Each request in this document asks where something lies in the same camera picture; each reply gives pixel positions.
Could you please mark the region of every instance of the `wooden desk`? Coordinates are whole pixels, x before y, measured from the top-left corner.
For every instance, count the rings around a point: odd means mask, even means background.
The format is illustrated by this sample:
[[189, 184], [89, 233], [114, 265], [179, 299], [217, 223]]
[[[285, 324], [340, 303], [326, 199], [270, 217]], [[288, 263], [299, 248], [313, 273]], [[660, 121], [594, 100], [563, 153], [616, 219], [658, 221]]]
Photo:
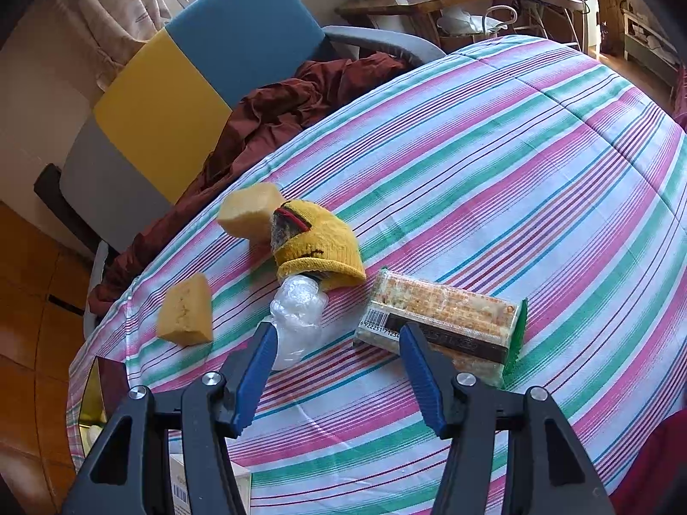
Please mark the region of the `wooden desk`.
[[370, 15], [407, 15], [418, 36], [441, 46], [436, 20], [444, 7], [485, 0], [353, 0], [336, 11], [356, 27], [374, 28]]

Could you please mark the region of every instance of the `crumpled plastic wrap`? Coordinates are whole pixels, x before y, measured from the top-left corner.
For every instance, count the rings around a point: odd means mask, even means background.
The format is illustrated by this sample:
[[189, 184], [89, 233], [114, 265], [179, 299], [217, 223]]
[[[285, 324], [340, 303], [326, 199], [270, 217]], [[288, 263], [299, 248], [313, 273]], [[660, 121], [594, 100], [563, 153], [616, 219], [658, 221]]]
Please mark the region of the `crumpled plastic wrap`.
[[271, 315], [264, 320], [274, 325], [279, 339], [273, 370], [285, 370], [315, 350], [322, 340], [319, 322], [327, 302], [327, 295], [310, 277], [284, 279], [269, 305]]
[[457, 370], [502, 387], [520, 304], [379, 271], [355, 339], [399, 354], [398, 331], [415, 321]]

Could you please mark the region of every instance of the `packaged biscuit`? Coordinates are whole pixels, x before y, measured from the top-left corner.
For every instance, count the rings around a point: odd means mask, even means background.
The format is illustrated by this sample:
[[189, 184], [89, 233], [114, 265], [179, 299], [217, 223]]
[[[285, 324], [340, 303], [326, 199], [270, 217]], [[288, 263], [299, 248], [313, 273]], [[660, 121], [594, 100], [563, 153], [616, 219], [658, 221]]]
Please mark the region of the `packaged biscuit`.
[[519, 313], [518, 303], [382, 269], [355, 338], [399, 354], [398, 332], [414, 321], [457, 370], [502, 387]]

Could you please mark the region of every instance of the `white box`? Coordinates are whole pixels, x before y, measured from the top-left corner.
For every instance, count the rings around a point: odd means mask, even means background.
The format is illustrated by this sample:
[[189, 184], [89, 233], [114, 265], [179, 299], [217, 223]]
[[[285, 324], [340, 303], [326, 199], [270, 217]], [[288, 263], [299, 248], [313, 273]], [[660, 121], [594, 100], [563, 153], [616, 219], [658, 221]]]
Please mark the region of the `white box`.
[[[234, 472], [243, 508], [246, 510], [246, 515], [250, 515], [251, 471], [235, 463], [231, 463], [231, 470]], [[186, 472], [183, 469], [183, 455], [181, 453], [172, 453], [170, 455], [170, 482], [172, 483], [174, 515], [191, 515], [188, 489], [186, 488]]]

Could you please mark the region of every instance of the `brown cloth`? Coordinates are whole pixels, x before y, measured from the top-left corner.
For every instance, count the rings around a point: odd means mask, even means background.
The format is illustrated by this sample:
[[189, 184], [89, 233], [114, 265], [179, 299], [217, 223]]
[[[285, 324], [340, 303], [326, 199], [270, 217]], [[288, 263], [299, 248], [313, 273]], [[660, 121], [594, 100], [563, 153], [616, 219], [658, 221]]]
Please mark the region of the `brown cloth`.
[[410, 67], [381, 52], [360, 60], [307, 61], [292, 79], [250, 92], [231, 112], [215, 150], [173, 209], [137, 234], [105, 269], [88, 306], [104, 316], [133, 279], [239, 176], [307, 127]]

